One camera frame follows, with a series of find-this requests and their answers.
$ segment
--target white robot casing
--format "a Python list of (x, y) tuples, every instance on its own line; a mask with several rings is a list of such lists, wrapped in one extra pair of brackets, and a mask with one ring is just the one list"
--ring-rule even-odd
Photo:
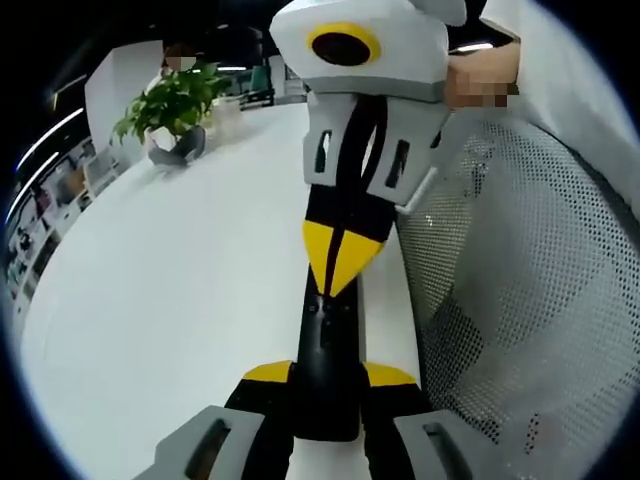
[[(382, 94), (430, 102), (434, 100), (429, 86), (441, 85), (447, 72), (448, 38), (443, 22), (464, 23), (465, 4), (463, 0), (414, 3), (295, 0), (276, 14), (270, 31), (287, 65), (316, 93)], [(442, 5), (443, 11), (438, 12), (436, 7)], [(360, 66), (333, 65), (309, 48), (309, 35), (315, 28), (343, 22), (375, 35), (380, 45), (375, 61)]]

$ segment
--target white table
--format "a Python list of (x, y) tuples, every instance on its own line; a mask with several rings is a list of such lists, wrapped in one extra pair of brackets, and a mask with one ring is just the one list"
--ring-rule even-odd
[[(159, 440), (223, 405), (251, 368), (295, 360), (306, 105), (245, 114), (243, 140), (162, 176), (147, 159), (80, 216), (47, 266), (24, 328), (27, 387), (70, 462), (129, 479)], [(370, 361), (418, 377), (395, 233), (364, 275)], [(288, 478), (369, 478), (361, 440), (296, 442)]]

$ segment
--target rectangular slot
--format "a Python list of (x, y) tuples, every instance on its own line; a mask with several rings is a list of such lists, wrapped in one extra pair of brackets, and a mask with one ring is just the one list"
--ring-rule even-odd
[(320, 144), (316, 152), (316, 173), (324, 173), (327, 166), (327, 155), (329, 154), (329, 143), (331, 142), (331, 130), (325, 130), (320, 135)]
[(385, 185), (389, 188), (396, 188), (398, 181), (404, 173), (404, 169), (407, 166), (407, 156), (409, 155), (409, 142), (400, 140), (396, 146), (396, 154), (393, 157), (393, 164), (391, 164), (391, 170), (387, 176)]
[(189, 480), (207, 480), (209, 478), (213, 464), (216, 462), (218, 453), (220, 453), (222, 444), (229, 436), (229, 432), (231, 430), (223, 420), (216, 420), (207, 430), (195, 452), (193, 452), (193, 456), (184, 472)]
[(435, 136), (433, 142), (431, 142), (431, 148), (438, 148), (440, 146), (440, 141), (442, 140), (442, 130), (438, 132), (438, 135)]
[(439, 423), (424, 426), (449, 480), (473, 480), (469, 465), (447, 431)]

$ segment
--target wall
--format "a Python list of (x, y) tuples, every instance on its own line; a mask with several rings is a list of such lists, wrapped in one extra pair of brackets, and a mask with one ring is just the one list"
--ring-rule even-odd
[[(84, 91), (96, 152), (110, 148), (113, 126), (158, 74), (161, 64), (161, 41), (135, 43), (113, 49), (91, 75)], [(114, 142), (112, 155), (131, 165), (144, 157), (144, 151), (138, 139), (128, 136), (122, 145)]]

